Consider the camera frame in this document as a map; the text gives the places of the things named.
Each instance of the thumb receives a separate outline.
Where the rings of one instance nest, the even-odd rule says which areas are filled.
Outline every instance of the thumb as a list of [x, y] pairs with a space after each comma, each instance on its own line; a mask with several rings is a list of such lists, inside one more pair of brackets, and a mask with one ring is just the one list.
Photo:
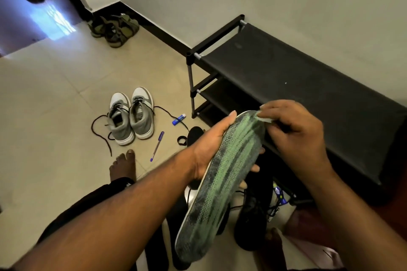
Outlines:
[[236, 110], [232, 111], [227, 117], [220, 120], [217, 124], [215, 124], [212, 129], [218, 135], [223, 135], [227, 129], [235, 122], [237, 117]]
[[285, 134], [276, 123], [266, 124], [266, 129], [277, 146], [284, 144], [287, 140], [287, 134]]

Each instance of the hand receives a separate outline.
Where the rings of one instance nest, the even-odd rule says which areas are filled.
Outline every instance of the hand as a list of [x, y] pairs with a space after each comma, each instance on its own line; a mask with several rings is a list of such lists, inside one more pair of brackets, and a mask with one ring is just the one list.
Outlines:
[[[236, 110], [232, 111], [229, 116], [223, 118], [215, 124], [210, 130], [206, 131], [190, 148], [193, 150], [195, 158], [195, 174], [194, 179], [201, 180], [204, 177], [205, 171], [209, 162], [219, 150], [223, 134], [236, 120]], [[264, 148], [260, 150], [260, 154], [264, 153]], [[253, 172], [258, 172], [260, 167], [256, 164], [252, 167]], [[246, 182], [242, 181], [241, 188], [247, 188]]]
[[261, 118], [271, 118], [290, 127], [284, 133], [277, 123], [266, 125], [282, 159], [305, 184], [333, 173], [326, 154], [323, 124], [303, 105], [293, 100], [277, 100], [260, 107]]

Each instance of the left hand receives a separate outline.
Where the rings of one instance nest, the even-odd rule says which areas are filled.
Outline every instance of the left hand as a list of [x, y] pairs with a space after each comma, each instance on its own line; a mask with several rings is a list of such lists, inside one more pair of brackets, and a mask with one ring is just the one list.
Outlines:
[[[201, 180], [204, 177], [205, 171], [209, 162], [219, 150], [223, 134], [236, 120], [236, 110], [232, 111], [229, 116], [223, 118], [215, 124], [210, 130], [206, 131], [192, 146], [192, 153], [195, 158], [195, 174], [194, 179]], [[264, 153], [264, 148], [261, 148], [260, 154]], [[251, 171], [257, 173], [260, 170], [258, 165], [253, 165]], [[247, 188], [246, 182], [242, 181], [240, 187]]]

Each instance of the forearm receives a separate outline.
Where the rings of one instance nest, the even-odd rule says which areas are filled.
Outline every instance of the forearm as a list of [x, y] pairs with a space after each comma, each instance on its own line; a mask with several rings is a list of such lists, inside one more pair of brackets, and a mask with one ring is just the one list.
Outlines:
[[407, 243], [336, 173], [306, 186], [349, 270], [405, 270]]
[[15, 264], [17, 270], [129, 270], [193, 178], [190, 149], [89, 209]]

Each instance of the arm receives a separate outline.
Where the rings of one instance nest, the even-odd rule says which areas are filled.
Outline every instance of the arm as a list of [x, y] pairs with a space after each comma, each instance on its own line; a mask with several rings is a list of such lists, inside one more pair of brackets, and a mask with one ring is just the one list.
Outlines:
[[290, 126], [289, 133], [277, 124], [268, 125], [267, 130], [283, 160], [312, 194], [333, 232], [345, 266], [358, 271], [405, 270], [406, 241], [333, 171], [322, 122], [290, 100], [264, 104], [258, 115]]
[[66, 224], [13, 267], [19, 271], [129, 270], [188, 183], [203, 177], [235, 119], [232, 112], [194, 145]]

